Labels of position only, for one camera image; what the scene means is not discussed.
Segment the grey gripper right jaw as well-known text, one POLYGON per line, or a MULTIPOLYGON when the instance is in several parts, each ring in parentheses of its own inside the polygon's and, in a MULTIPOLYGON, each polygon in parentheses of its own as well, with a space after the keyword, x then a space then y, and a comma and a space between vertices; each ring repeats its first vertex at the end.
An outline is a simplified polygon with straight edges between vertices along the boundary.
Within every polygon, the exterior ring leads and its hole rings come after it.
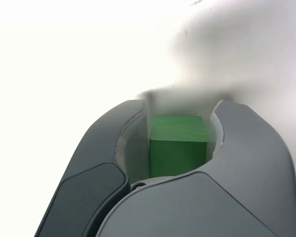
POLYGON ((294 237, 296 177, 276 130, 248 106, 220 102, 211 115, 212 159, 120 201, 100 237, 294 237))

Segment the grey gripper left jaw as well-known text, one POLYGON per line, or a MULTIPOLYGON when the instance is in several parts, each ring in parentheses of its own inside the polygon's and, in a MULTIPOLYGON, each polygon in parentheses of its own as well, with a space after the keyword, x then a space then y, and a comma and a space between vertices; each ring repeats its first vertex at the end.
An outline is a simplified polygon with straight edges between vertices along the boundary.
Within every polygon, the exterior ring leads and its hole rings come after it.
POLYGON ((37 229, 38 237, 94 237, 131 185, 148 178, 144 100, 125 101, 97 119, 78 144, 37 229))

